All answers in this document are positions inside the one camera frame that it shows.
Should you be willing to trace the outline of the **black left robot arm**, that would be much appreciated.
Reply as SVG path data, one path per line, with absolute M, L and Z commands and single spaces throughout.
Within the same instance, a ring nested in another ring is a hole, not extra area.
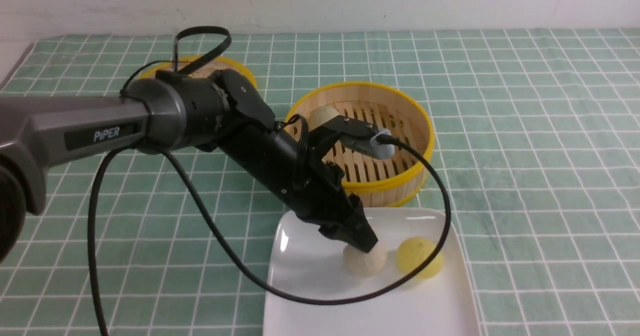
M 362 202 L 342 186 L 343 170 L 323 161 L 322 132 L 301 145 L 235 70 L 161 72 L 117 97 L 2 97 L 0 111 L 2 259 L 26 215 L 44 212 L 48 170 L 117 149 L 220 149 L 326 238 L 362 252 L 378 242 Z

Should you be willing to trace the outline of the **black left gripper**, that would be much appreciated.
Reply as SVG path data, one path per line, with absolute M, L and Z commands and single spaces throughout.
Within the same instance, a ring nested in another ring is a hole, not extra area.
M 361 205 L 338 181 L 342 172 L 310 153 L 302 155 L 280 122 L 229 122 L 221 127 L 217 144 L 300 220 L 320 225 L 325 238 L 364 253 L 378 244 Z

